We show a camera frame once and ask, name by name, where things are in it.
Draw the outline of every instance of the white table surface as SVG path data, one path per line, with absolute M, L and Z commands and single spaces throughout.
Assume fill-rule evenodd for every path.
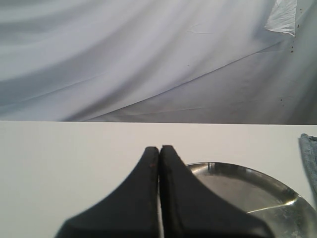
M 146 146 L 173 145 L 185 163 L 266 173 L 315 206 L 298 144 L 317 126 L 0 122 L 0 237 L 53 237 L 63 221 L 112 192 Z

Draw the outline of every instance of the shiny metal dish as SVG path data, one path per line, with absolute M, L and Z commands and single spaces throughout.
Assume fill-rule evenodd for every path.
M 317 213 L 294 190 L 258 171 L 226 163 L 188 165 L 210 190 L 264 220 L 276 238 L 317 238 Z

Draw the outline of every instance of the gray cloth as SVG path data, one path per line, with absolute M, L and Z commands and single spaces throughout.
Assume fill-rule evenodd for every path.
M 302 134 L 300 147 L 306 174 L 317 194 L 317 137 Z

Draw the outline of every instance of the white fabric backdrop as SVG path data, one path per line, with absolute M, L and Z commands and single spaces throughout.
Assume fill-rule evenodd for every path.
M 0 119 L 314 123 L 315 2 L 2 0 Z

